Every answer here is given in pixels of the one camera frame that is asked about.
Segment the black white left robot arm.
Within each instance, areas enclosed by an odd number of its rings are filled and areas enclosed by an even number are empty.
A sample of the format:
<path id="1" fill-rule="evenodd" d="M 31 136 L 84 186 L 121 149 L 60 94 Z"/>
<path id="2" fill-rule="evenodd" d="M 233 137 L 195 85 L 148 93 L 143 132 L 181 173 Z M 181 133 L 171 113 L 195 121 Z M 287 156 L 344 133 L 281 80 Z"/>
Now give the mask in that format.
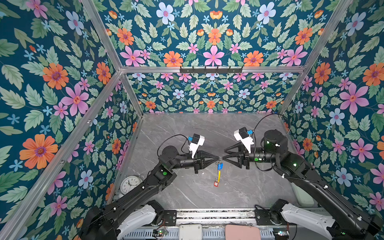
<path id="1" fill-rule="evenodd" d="M 141 226 L 158 223 L 164 209 L 151 198 L 176 179 L 174 170 L 193 169 L 198 173 L 220 157 L 205 151 L 180 154 L 176 147 L 167 146 L 158 159 L 158 164 L 137 187 L 109 205 L 93 207 L 87 212 L 77 234 L 80 240 L 121 240 Z"/>

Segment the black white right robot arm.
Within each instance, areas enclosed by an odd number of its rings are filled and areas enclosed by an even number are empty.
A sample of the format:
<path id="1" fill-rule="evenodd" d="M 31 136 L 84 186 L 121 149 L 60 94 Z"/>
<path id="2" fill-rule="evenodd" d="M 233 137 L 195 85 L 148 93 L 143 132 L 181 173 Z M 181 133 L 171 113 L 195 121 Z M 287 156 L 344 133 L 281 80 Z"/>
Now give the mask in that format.
<path id="1" fill-rule="evenodd" d="M 303 157 L 289 152 L 288 139 L 278 130 L 266 131 L 259 148 L 246 128 L 235 131 L 234 136 L 238 143 L 225 149 L 223 161 L 246 169 L 251 162 L 271 163 L 272 170 L 305 191 L 329 213 L 316 214 L 279 199 L 270 208 L 274 224 L 284 220 L 328 240 L 373 240 L 382 231 L 383 219 L 362 212 L 335 191 Z"/>

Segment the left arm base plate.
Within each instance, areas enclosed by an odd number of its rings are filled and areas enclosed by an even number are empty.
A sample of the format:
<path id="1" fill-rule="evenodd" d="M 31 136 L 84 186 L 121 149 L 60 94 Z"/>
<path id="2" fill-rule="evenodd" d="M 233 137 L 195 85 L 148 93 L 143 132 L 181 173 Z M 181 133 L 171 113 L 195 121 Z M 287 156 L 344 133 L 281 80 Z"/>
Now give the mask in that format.
<path id="1" fill-rule="evenodd" d="M 157 213 L 154 220 L 150 223 L 151 226 L 175 226 L 177 221 L 178 211 L 165 210 Z"/>

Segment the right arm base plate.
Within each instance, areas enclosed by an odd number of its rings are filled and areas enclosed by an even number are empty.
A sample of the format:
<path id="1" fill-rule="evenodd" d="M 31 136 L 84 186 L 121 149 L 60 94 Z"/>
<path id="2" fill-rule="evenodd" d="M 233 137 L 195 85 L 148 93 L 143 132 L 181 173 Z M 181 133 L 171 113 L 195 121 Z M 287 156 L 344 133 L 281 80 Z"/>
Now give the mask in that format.
<path id="1" fill-rule="evenodd" d="M 258 226 L 277 226 L 277 224 L 271 219 L 268 210 L 255 209 L 254 214 Z"/>

